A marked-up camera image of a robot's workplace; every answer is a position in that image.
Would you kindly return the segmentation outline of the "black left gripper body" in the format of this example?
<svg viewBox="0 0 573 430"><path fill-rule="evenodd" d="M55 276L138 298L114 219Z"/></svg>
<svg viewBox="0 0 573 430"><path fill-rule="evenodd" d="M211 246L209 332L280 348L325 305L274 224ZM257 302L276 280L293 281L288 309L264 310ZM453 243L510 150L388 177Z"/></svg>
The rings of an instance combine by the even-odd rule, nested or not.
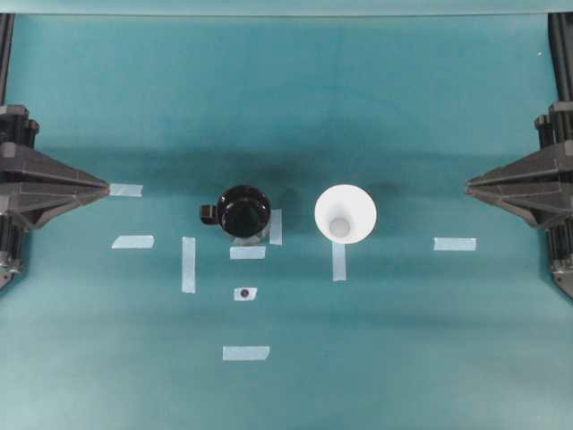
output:
<svg viewBox="0 0 573 430"><path fill-rule="evenodd" d="M1 286L7 287L16 274L21 273L22 244L26 230L8 213L10 202L8 187L18 179L17 173L9 173L6 161L16 155L16 146L34 146L36 126L29 120L29 111L24 106L1 106Z"/></svg>

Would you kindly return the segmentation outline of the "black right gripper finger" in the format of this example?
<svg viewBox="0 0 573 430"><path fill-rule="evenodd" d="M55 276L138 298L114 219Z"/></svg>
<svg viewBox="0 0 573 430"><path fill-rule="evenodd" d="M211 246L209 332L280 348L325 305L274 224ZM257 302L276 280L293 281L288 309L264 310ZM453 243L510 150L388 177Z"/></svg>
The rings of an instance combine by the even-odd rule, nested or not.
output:
<svg viewBox="0 0 573 430"><path fill-rule="evenodd" d="M572 171L572 142L554 143L466 183L467 187L531 182Z"/></svg>
<svg viewBox="0 0 573 430"><path fill-rule="evenodd" d="M468 187L466 194L521 218L529 227L548 229L572 215L563 192L515 193L501 187Z"/></svg>

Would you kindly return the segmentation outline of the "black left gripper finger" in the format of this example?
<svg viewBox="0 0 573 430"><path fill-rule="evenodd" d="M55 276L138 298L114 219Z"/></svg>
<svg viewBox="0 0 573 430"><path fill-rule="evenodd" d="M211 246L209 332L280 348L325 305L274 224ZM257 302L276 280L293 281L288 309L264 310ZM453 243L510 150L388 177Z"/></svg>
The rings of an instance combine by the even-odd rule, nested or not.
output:
<svg viewBox="0 0 573 430"><path fill-rule="evenodd" d="M10 183L109 187L102 179L14 142L1 144L1 180Z"/></svg>
<svg viewBox="0 0 573 430"><path fill-rule="evenodd" d="M2 185L1 214L26 229L40 229L68 211L109 196L109 186Z"/></svg>

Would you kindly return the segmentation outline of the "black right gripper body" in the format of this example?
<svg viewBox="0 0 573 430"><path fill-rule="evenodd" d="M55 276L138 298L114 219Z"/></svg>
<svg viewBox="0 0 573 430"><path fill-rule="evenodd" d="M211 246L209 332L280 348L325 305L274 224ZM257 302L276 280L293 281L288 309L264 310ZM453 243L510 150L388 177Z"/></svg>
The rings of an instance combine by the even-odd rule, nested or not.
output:
<svg viewBox="0 0 573 430"><path fill-rule="evenodd" d="M572 102L556 101L547 115L535 119L540 148L572 140ZM554 284L572 295L572 216L568 215L547 230L550 269Z"/></svg>

